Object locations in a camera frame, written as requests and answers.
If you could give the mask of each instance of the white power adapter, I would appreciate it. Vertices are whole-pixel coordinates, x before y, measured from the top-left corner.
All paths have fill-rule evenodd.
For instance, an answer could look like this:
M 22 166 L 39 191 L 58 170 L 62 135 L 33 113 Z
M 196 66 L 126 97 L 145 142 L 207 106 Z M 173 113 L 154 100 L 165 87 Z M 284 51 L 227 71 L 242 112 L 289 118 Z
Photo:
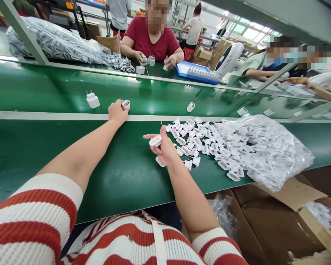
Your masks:
M 127 108 L 130 108 L 130 104 L 131 104 L 131 102 L 129 100 L 123 101 L 121 104 L 122 110 L 126 110 Z
M 92 92 L 88 93 L 87 92 L 87 98 L 86 98 L 88 105 L 91 109 L 95 109 L 100 106 L 99 99 L 98 97 Z

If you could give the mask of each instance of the red and white striped shirt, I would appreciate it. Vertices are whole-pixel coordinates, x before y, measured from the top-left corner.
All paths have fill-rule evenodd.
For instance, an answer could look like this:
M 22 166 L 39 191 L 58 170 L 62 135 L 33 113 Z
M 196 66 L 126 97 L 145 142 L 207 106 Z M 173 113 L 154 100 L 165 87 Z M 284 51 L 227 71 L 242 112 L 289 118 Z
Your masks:
M 0 264 L 246 264 L 222 228 L 191 244 L 155 218 L 131 214 L 88 226 L 59 260 L 75 225 L 81 188 L 69 178 L 43 174 L 0 204 Z

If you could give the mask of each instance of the hand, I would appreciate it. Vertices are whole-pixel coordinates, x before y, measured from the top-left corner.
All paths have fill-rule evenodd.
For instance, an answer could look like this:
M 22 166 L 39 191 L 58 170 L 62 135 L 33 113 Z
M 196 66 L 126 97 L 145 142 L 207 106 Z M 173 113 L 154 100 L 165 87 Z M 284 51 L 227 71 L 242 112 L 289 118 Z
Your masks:
M 142 52 L 134 51 L 134 57 L 139 61 L 140 64 L 142 64 Z
M 171 56 L 168 57 L 167 61 L 165 62 L 165 64 L 168 65 L 168 70 L 173 68 L 175 66 L 175 64 L 177 63 L 177 60 L 179 58 L 179 54 L 174 53 Z
M 156 137 L 158 134 L 146 134 L 143 136 L 144 139 L 151 139 Z M 161 127 L 160 135 L 162 137 L 161 145 L 158 147 L 150 146 L 153 153 L 155 153 L 162 164 L 165 166 L 172 165 L 177 159 L 180 160 L 180 157 L 173 145 L 172 140 L 167 136 L 166 127 L 163 125 Z
M 108 107 L 109 120 L 116 122 L 119 127 L 126 121 L 130 110 L 130 108 L 122 110 L 122 102 L 123 100 L 118 99 Z

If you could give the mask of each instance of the sleeve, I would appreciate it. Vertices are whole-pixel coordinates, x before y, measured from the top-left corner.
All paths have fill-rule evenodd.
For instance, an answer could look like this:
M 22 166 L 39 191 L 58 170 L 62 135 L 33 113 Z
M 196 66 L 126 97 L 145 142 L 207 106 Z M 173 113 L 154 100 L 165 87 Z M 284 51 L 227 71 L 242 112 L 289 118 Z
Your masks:
M 192 21 L 193 21 L 194 18 L 190 19 L 189 20 L 189 26 L 192 26 Z
M 131 0 L 126 0 L 126 9 L 131 10 L 132 9 L 132 3 Z
M 176 36 L 174 35 L 174 32 L 172 30 L 169 30 L 169 41 L 168 41 L 168 47 L 167 47 L 167 55 L 168 57 L 171 56 L 178 48 L 180 48 L 180 45 L 177 41 Z
M 255 69 L 257 70 L 262 61 L 263 61 L 263 55 L 262 54 L 256 54 L 252 57 L 249 57 L 243 64 L 241 68 L 239 68 L 237 71 L 232 72 L 232 75 L 237 75 L 237 76 L 243 76 L 246 74 L 246 71 L 249 69 Z
M 59 174 L 28 180 L 0 204 L 0 264 L 55 264 L 76 222 L 81 188 Z
M 248 265 L 238 245 L 222 228 L 203 233 L 192 245 L 207 264 Z
M 137 17 L 134 17 L 127 30 L 125 31 L 125 36 L 128 36 L 130 39 L 133 39 L 136 42 L 136 28 L 137 28 Z

